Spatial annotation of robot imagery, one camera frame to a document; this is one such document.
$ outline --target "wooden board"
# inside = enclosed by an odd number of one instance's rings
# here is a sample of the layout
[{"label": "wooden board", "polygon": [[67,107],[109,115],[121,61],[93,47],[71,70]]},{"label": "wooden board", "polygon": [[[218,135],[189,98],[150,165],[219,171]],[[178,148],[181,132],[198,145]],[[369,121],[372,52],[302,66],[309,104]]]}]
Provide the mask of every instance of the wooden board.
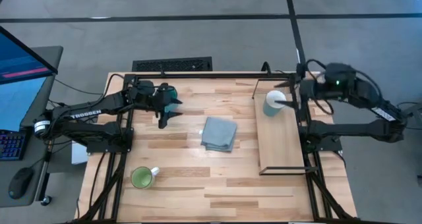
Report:
[{"label": "wooden board", "polygon": [[[294,109],[285,107],[274,117],[264,114],[266,94],[255,95],[260,169],[266,167],[303,167]],[[265,173],[305,173],[302,169],[267,170]]]},{"label": "wooden board", "polygon": [[[155,85],[175,86],[184,115],[158,129],[153,113],[135,111],[133,149],[127,156],[118,222],[132,221],[310,221],[312,212],[303,175],[259,176],[255,103],[251,98],[256,79],[154,79]],[[115,77],[109,94],[122,89]],[[272,90],[277,82],[258,85],[258,92]],[[231,119],[238,125],[231,153],[205,151],[200,130],[206,118]],[[115,121],[101,115],[99,123]],[[89,157],[79,197],[81,215],[88,202],[101,154]],[[321,155],[327,186],[350,214],[355,214],[343,163],[334,154]],[[100,166],[93,199],[100,194],[108,155]],[[149,190],[134,188],[131,172],[140,166],[161,169]],[[114,191],[105,217],[111,216]]]}]

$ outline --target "wooden table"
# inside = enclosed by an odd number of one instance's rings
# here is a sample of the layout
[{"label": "wooden table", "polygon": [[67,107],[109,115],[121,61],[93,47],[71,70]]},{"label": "wooden table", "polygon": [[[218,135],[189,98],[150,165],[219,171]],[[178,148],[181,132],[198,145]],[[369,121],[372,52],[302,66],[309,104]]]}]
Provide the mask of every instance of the wooden table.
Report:
[{"label": "wooden table", "polygon": [[[255,106],[251,98],[256,79],[151,81],[155,85],[168,82],[175,86],[183,102],[176,111],[184,114],[170,119],[168,126],[161,130],[153,113],[135,111],[135,138],[127,156],[118,222],[313,220],[304,175],[258,175]],[[115,77],[108,93],[121,90],[122,83],[122,79]],[[260,83],[257,93],[271,90],[276,83]],[[313,119],[332,123],[331,116],[325,115],[314,103],[309,104]],[[206,151],[200,145],[200,131],[208,116],[237,123],[231,153]],[[115,121],[115,117],[101,115],[98,120],[99,123],[108,121]],[[320,152],[320,156],[327,188],[349,214],[356,216],[343,161],[332,152]],[[79,197],[81,214],[88,209],[100,157],[101,154],[89,157]],[[94,200],[104,185],[107,160],[108,154],[100,167]],[[136,189],[130,182],[131,172],[140,166],[161,169],[151,189]],[[114,190],[110,192],[105,217],[111,216],[113,195]],[[323,216],[318,190],[316,196]]]}]

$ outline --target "monitor screen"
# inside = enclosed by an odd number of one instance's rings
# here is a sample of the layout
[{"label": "monitor screen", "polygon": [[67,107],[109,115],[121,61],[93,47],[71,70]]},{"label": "monitor screen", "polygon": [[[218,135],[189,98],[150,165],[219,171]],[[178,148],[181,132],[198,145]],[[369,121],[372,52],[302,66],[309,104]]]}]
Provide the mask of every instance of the monitor screen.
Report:
[{"label": "monitor screen", "polygon": [[57,73],[49,63],[0,27],[0,84]]}]

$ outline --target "paper cup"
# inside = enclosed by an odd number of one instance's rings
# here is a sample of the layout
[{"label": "paper cup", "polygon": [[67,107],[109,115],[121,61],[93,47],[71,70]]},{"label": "paper cup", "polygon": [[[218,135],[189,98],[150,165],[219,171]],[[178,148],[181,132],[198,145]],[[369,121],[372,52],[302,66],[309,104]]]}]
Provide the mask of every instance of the paper cup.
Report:
[{"label": "paper cup", "polygon": [[264,114],[269,117],[275,116],[281,109],[285,107],[285,105],[276,103],[276,101],[285,100],[286,96],[281,91],[272,90],[271,92],[268,92],[264,100],[264,105],[262,106]]}]

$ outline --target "keyboard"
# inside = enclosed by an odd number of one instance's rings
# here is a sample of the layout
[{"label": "keyboard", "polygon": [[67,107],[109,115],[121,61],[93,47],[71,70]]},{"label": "keyboard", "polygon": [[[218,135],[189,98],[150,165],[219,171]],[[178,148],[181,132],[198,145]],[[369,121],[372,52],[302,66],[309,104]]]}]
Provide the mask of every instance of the keyboard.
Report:
[{"label": "keyboard", "polygon": [[133,72],[212,71],[211,57],[133,61]]},{"label": "keyboard", "polygon": [[0,161],[21,160],[24,157],[29,137],[29,130],[19,132],[0,130]]}]

